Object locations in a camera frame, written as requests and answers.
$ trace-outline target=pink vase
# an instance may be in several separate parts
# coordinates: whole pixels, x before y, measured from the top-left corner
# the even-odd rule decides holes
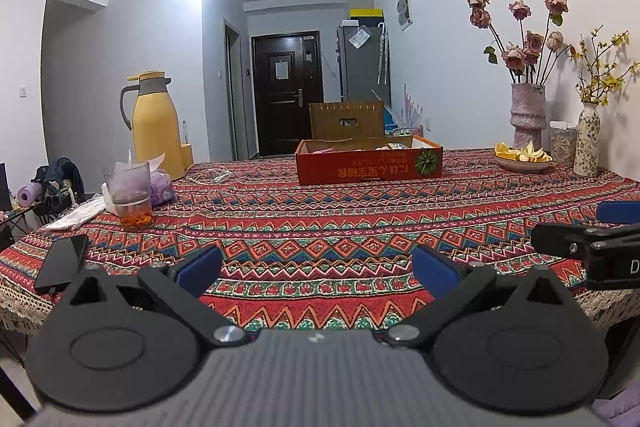
[[[546,128],[545,87],[538,84],[511,84],[511,125],[513,147],[522,149],[530,141],[542,147],[542,130]]]

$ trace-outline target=smartphone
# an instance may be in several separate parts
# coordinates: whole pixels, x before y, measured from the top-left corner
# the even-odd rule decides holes
[[[33,283],[36,293],[45,295],[65,289],[78,273],[88,246],[85,233],[54,241]]]

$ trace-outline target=gray refrigerator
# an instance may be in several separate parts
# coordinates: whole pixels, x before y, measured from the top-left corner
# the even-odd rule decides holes
[[[358,31],[357,26],[338,28],[338,63],[340,65],[340,89],[343,102],[366,102],[376,100],[372,90],[391,107],[390,70],[387,70],[386,85],[381,78],[378,85],[378,63],[380,61],[380,35],[382,28],[369,27],[371,36],[359,48],[349,42]]]

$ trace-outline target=wall picture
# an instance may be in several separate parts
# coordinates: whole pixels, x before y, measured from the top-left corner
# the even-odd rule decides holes
[[[403,30],[414,23],[411,13],[411,0],[398,0],[398,23]]]

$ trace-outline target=dark brown front door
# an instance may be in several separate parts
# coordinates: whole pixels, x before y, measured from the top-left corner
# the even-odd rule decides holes
[[[254,37],[260,156],[291,154],[311,138],[309,103],[323,102],[318,32]]]

